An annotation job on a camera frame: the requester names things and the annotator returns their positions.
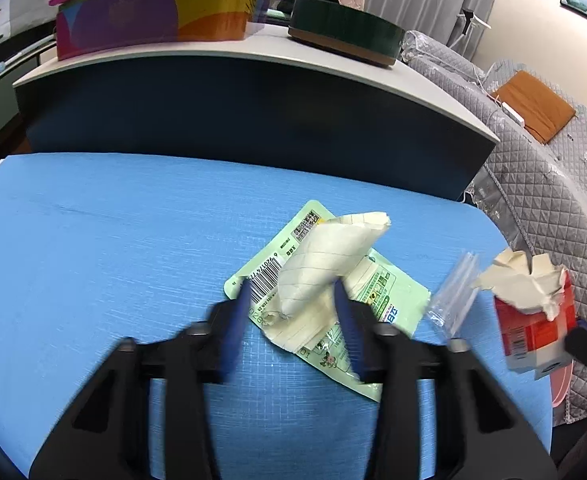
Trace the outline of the red and white carton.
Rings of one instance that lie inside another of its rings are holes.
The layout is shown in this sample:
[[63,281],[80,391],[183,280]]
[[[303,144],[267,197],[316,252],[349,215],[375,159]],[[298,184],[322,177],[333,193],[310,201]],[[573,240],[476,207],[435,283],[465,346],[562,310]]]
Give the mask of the red and white carton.
[[546,254],[507,248],[476,279],[492,292],[507,367],[540,379],[572,362],[563,341],[577,326],[568,269]]

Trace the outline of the clear plastic straw wrapper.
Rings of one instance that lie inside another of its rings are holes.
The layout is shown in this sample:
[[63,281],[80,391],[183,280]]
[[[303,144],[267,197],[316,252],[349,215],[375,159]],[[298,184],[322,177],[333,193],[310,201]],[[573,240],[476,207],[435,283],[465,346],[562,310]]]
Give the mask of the clear plastic straw wrapper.
[[430,296],[426,318],[445,338],[454,338],[479,292],[479,255],[465,252]]

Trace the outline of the white paper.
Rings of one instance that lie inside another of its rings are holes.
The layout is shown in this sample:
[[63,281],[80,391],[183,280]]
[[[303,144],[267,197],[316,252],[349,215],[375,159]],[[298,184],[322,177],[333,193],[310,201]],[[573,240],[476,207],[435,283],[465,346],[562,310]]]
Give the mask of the white paper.
[[268,339],[288,352],[311,349],[337,323],[333,284],[357,297],[377,270],[368,257],[391,226],[382,211],[322,220],[278,273],[276,294],[261,314]]

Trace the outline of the pink plastic trash bucket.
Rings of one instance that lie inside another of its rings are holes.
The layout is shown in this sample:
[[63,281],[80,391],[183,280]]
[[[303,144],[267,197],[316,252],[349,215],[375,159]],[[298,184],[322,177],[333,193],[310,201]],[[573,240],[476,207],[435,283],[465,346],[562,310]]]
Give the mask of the pink plastic trash bucket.
[[571,387],[573,374],[573,362],[564,367],[559,367],[550,375],[551,380],[551,405],[553,406],[553,426],[560,426],[565,423],[567,401]]

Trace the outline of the grey quilted sofa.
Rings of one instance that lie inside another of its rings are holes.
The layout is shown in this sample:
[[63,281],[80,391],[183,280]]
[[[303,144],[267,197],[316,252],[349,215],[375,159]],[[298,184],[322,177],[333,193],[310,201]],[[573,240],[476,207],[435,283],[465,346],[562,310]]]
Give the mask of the grey quilted sofa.
[[528,66],[503,58],[488,70],[439,41],[410,30],[402,61],[464,105],[499,137],[471,181],[473,202],[499,227],[511,248],[546,254],[571,273],[577,313],[587,321],[587,108],[557,84],[573,117],[548,143],[534,139],[499,107],[495,91]]

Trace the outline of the blue table mat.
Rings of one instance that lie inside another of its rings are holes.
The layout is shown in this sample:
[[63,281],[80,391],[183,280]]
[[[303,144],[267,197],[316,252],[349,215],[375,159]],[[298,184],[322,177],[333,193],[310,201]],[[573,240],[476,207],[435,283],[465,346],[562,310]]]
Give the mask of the blue table mat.
[[[436,290],[465,252],[505,247],[481,210],[396,188],[266,167],[119,154],[0,164],[0,447],[23,474],[121,337],[202,320],[225,281],[308,200],[336,216],[386,211],[376,248]],[[493,297],[461,336],[551,448],[549,379],[507,370]],[[273,346],[254,324],[230,382],[207,389],[223,479],[363,479],[377,404]]]

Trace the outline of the orange cushion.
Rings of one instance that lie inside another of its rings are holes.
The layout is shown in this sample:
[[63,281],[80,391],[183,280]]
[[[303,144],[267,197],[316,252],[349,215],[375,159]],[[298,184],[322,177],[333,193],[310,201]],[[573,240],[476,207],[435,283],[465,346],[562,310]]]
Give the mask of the orange cushion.
[[524,70],[515,73],[491,96],[509,105],[525,121],[525,130],[542,144],[551,142],[575,115],[567,101]]

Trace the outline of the white floor lamp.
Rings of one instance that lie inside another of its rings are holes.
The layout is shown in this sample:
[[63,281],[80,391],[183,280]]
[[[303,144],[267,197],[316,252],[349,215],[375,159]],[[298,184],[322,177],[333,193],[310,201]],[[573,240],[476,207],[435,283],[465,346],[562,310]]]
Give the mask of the white floor lamp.
[[460,18],[464,20],[464,26],[461,30],[461,36],[467,36],[469,32],[475,27],[481,27],[483,29],[491,29],[491,25],[484,20],[481,20],[479,16],[470,9],[461,9],[461,13],[458,14]]

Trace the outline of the white and navy coffee table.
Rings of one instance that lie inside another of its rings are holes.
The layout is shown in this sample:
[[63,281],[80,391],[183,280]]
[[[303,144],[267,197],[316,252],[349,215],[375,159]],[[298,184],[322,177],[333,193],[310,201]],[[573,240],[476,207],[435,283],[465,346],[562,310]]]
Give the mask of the white and navy coffee table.
[[499,138],[403,63],[378,67],[269,25],[239,41],[48,61],[14,89],[41,153],[185,156],[457,200]]

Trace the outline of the dark green round tin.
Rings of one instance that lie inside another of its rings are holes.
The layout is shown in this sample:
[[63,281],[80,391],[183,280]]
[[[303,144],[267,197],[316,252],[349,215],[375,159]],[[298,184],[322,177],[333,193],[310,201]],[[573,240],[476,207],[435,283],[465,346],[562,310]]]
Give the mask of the dark green round tin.
[[295,40],[381,67],[397,61],[404,30],[379,16],[326,0],[295,0],[288,34]]

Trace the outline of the colourful storage box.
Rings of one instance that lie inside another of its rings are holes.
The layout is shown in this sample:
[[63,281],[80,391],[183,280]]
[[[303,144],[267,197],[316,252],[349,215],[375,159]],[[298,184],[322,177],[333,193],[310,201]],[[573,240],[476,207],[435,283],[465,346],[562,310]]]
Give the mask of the colourful storage box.
[[50,0],[62,61],[140,44],[243,40],[266,24],[270,0]]

